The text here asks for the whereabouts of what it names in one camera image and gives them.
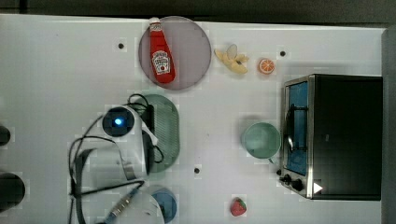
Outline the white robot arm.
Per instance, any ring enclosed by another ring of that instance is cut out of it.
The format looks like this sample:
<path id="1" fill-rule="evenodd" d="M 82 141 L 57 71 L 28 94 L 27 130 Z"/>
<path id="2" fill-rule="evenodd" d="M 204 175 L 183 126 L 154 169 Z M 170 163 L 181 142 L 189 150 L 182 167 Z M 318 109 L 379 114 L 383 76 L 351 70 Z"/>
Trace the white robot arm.
<path id="1" fill-rule="evenodd" d="M 69 150 L 70 195 L 76 203 L 79 224 L 86 224 L 81 200 L 84 196 L 144 184 L 155 160 L 158 139 L 128 105 L 117 105 L 98 117 Z"/>

